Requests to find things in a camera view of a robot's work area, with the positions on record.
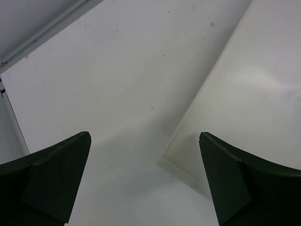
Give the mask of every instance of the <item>white tray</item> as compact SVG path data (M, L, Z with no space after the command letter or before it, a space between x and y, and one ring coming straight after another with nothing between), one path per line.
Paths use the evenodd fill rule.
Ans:
M301 1L256 0L158 165L211 198L198 137L301 169Z

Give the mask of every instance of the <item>black object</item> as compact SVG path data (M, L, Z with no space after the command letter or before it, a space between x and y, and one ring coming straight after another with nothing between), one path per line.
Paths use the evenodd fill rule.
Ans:
M68 223L90 145L90 134L81 132L0 165L0 226Z
M301 170L235 148L208 132L200 149L219 225L301 225Z

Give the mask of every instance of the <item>gray wall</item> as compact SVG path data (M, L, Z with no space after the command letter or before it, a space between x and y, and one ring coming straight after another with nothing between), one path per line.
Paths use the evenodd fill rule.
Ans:
M24 153L8 116L4 99L0 96L0 164L22 156Z
M0 60L83 0L0 0Z

